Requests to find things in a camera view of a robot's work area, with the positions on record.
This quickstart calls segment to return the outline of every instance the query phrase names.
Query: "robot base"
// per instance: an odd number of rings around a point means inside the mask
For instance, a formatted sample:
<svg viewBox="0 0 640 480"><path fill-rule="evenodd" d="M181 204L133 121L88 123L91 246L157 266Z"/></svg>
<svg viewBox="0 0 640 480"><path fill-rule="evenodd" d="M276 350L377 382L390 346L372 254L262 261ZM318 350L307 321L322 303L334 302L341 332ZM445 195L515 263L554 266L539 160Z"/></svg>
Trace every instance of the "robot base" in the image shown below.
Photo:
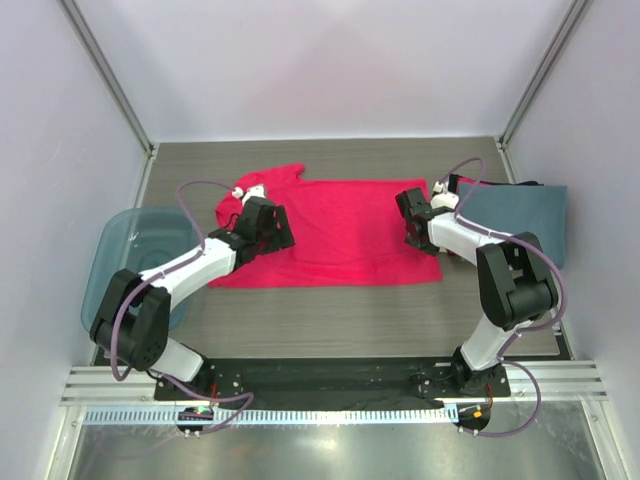
<svg viewBox="0 0 640 480"><path fill-rule="evenodd" d="M211 394L230 397L253 392L258 410L349 411L441 408L441 399L464 403L487 398L486 383L477 391L456 386L453 370L440 358L300 358L209 359L214 373ZM502 366L490 376L491 396L511 395ZM158 401L189 400L179 390L157 385ZM237 408L238 405L225 405Z"/></svg>

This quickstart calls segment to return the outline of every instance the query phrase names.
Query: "blue plastic tub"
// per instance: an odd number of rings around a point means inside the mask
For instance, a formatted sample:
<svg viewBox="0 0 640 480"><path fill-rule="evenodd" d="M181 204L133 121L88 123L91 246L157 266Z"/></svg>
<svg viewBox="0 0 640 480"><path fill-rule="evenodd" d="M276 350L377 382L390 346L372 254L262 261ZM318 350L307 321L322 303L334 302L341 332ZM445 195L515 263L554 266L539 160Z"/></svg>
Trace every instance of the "blue plastic tub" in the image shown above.
<svg viewBox="0 0 640 480"><path fill-rule="evenodd" d="M82 303L82 325L89 331L114 273L155 268L195 247L197 235L177 207L134 208L119 213L104 227ZM169 328L184 318L187 302L171 312Z"/></svg>

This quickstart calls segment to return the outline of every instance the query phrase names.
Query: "black bracket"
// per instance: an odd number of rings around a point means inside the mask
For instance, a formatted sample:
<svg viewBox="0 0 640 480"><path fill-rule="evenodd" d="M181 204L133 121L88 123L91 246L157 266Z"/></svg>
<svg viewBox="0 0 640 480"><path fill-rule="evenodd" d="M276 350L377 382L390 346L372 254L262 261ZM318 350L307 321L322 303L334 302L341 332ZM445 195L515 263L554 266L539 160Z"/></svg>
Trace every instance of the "black bracket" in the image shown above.
<svg viewBox="0 0 640 480"><path fill-rule="evenodd" d="M447 207L432 208L420 188L412 188L396 195L396 204L405 221L406 242L429 255L436 255L440 248L429 239L429 222L443 213Z"/></svg>
<svg viewBox="0 0 640 480"><path fill-rule="evenodd" d="M204 424L202 422L211 418L213 418L212 407L187 407L182 412L178 413L178 421L195 423L182 423L176 426L178 427L178 430L186 434L191 432L201 432L204 428Z"/></svg>
<svg viewBox="0 0 640 480"><path fill-rule="evenodd" d="M258 255L295 245L284 207L261 197L247 200L232 231L219 228L210 233L209 238L222 240L236 251L234 269L246 265Z"/></svg>
<svg viewBox="0 0 640 480"><path fill-rule="evenodd" d="M515 235L541 250L529 232ZM487 318L504 331L525 320L538 320L558 304L549 267L537 255L512 242L476 249L480 303ZM513 272L520 272L514 278Z"/></svg>
<svg viewBox="0 0 640 480"><path fill-rule="evenodd" d="M264 410L419 410L442 408L442 398L511 395L504 368L496 366L484 383L458 383L452 366L433 358L210 359L215 391L221 397L253 392L250 408ZM154 398L188 397L167 382ZM238 408L242 402L226 405Z"/></svg>
<svg viewBox="0 0 640 480"><path fill-rule="evenodd" d="M91 325L91 340L111 350L111 334L116 314L142 279L130 270L120 270L109 282L102 303ZM147 286L134 299L122 319L118 334L118 359L139 371L158 361L167 345L171 295L164 288Z"/></svg>
<svg viewBox="0 0 640 480"><path fill-rule="evenodd" d="M506 387L506 395L509 396L509 383L507 373L501 364L494 365L484 370L471 370L462 356L462 348L456 348L451 356L451 380L461 396L473 396L482 393L487 385L491 385L493 391L500 392Z"/></svg>

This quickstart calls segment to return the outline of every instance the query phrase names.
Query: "white robotic arm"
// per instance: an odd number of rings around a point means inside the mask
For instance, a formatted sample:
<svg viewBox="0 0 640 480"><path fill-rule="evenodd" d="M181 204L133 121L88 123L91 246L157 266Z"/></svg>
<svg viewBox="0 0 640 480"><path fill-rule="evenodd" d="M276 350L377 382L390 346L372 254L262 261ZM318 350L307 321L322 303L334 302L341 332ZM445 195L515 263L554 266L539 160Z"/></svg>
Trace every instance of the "white robotic arm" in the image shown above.
<svg viewBox="0 0 640 480"><path fill-rule="evenodd" d="M429 203L419 188L396 196L409 245L430 255L443 248L478 268L484 315L452 357L452 374L465 393L487 383L501 362L503 347L518 329L553 308L558 292L549 268L527 249L458 223L453 213L457 201L457 195L446 192L435 195ZM541 250L535 235L515 237Z"/></svg>
<svg viewBox="0 0 640 480"><path fill-rule="evenodd" d="M258 187L243 196L242 213L232 230L212 232L192 251L157 268L140 273L126 269L117 272L91 327L91 339L111 351L112 336L116 335L117 357L130 367L170 375L195 391L206 391L211 380L208 361L169 338L169 315L212 280L228 275L257 255L294 245L284 208L264 198L264 187ZM115 329L118 311L142 284L146 285L126 305L120 328Z"/></svg>

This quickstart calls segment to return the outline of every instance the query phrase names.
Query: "red t-shirt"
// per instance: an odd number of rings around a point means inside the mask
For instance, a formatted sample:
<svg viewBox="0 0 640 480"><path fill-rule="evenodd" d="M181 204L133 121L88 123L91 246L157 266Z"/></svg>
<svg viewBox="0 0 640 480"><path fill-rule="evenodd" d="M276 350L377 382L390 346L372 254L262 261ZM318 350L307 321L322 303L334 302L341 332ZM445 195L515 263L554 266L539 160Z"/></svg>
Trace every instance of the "red t-shirt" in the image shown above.
<svg viewBox="0 0 640 480"><path fill-rule="evenodd" d="M426 182L414 180L314 180L300 178L303 164L242 177L246 191L263 184L267 198L284 205L295 246L258 256L211 287L320 287L331 285L403 285L442 279L435 257L405 240L395 196ZM230 193L216 208L220 225L242 202Z"/></svg>

